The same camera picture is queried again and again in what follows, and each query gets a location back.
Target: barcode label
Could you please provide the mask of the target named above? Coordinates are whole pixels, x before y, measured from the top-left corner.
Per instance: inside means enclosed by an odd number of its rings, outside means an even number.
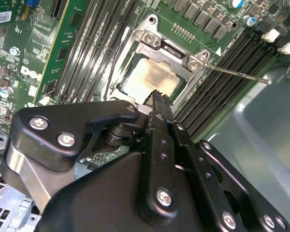
[[[0,13],[0,23],[10,22],[12,17],[12,11]]]

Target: silver screw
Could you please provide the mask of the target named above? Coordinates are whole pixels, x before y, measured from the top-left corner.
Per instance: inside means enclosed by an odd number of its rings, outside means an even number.
[[[271,228],[273,228],[273,229],[275,228],[275,224],[274,224],[273,220],[272,220],[268,215],[264,215],[263,218],[264,218],[265,223],[266,223],[269,227],[271,227]]]
[[[29,124],[36,130],[45,130],[48,127],[48,122],[40,117],[34,117],[29,121]]]
[[[146,43],[149,43],[149,44],[154,41],[154,37],[151,34],[146,35],[144,39]]]
[[[284,222],[279,218],[279,217],[275,217],[277,223],[284,229],[286,229],[286,225],[284,224]]]
[[[231,214],[229,214],[227,212],[223,212],[221,214],[221,216],[222,216],[224,223],[226,223],[227,227],[229,227],[232,230],[235,230],[236,223],[235,223],[234,218],[231,216]]]
[[[172,204],[171,195],[164,189],[157,190],[157,199],[164,206],[170,206]]]
[[[180,124],[177,124],[177,128],[179,128],[179,129],[182,130],[182,131],[185,130],[185,128],[184,128],[182,125],[180,125]]]
[[[207,150],[210,150],[211,149],[211,146],[210,144],[208,143],[203,143],[204,147],[207,149]]]
[[[163,116],[162,116],[161,114],[156,114],[156,117],[157,117],[158,119],[160,119],[161,121],[163,121]]]
[[[191,71],[197,70],[198,67],[199,67],[199,64],[196,61],[194,61],[194,60],[188,63],[188,68]]]
[[[127,110],[129,110],[132,113],[135,113],[135,111],[136,111],[135,108],[131,105],[127,105]]]
[[[58,143],[62,146],[70,147],[75,144],[75,139],[73,138],[73,136],[66,133],[60,134],[57,140],[58,140]]]

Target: metal lever rod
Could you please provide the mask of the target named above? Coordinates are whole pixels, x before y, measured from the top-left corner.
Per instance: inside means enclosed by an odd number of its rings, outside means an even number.
[[[271,80],[266,80],[266,79],[263,79],[263,78],[250,76],[250,75],[247,75],[247,74],[244,74],[244,73],[241,73],[241,72],[235,72],[235,71],[232,71],[232,70],[228,70],[228,69],[212,66],[212,65],[209,65],[209,64],[203,64],[203,66],[208,68],[208,69],[216,70],[216,71],[223,72],[223,73],[228,73],[228,74],[231,74],[231,75],[234,75],[234,76],[239,76],[239,77],[246,78],[246,79],[253,80],[253,81],[258,81],[258,82],[261,82],[261,83],[264,83],[264,84],[267,84],[267,85],[271,85],[272,84]]]

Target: motherboard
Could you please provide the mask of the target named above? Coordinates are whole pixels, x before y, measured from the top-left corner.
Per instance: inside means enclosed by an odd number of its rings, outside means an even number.
[[[0,131],[24,107],[170,96],[202,138],[290,54],[290,0],[0,1]],[[96,162],[108,162],[105,156]]]

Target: white label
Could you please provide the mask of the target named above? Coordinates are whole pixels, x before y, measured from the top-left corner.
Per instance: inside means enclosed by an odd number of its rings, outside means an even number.
[[[35,97],[36,93],[37,93],[38,88],[35,86],[30,86],[29,88],[29,96]]]
[[[10,22],[12,17],[12,11],[0,13],[0,23]]]

